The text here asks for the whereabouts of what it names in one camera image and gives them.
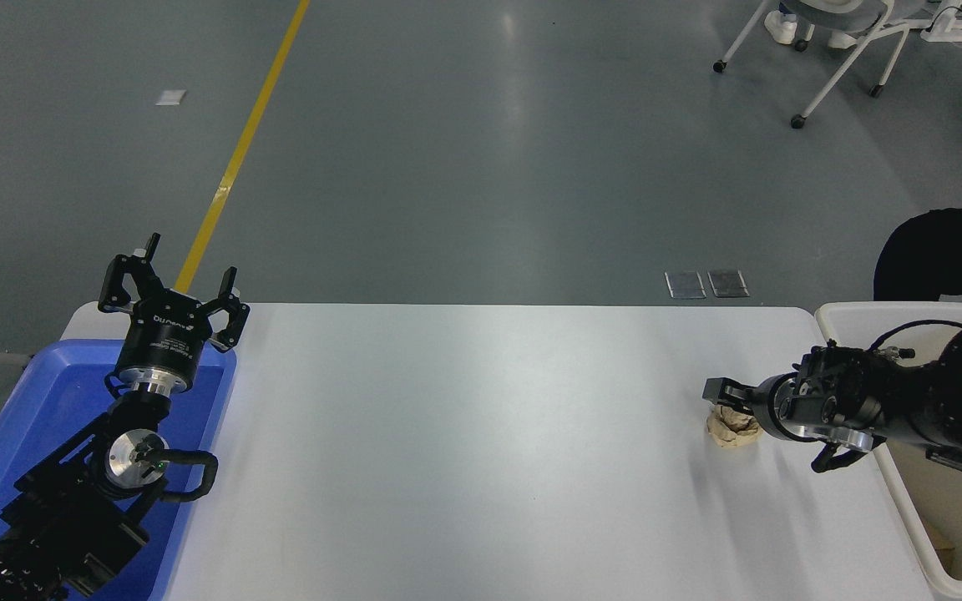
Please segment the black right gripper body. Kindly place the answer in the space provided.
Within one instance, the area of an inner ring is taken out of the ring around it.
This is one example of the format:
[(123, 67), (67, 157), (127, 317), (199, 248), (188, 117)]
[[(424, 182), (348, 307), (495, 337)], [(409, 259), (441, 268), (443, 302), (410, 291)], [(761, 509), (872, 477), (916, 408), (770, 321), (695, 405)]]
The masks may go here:
[(794, 381), (794, 374), (776, 374), (753, 388), (753, 417), (766, 433), (779, 440), (798, 440), (798, 435), (787, 429), (778, 415), (780, 401), (789, 396), (789, 387)]

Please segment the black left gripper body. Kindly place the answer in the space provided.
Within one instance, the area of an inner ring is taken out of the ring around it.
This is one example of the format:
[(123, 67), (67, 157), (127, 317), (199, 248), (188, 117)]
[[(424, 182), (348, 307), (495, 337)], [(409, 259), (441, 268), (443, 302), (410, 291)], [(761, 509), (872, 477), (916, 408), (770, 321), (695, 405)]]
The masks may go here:
[(117, 360), (117, 379), (133, 383), (141, 374), (163, 372), (175, 386), (194, 384), (201, 353), (211, 336), (201, 301), (184, 294), (139, 300)]

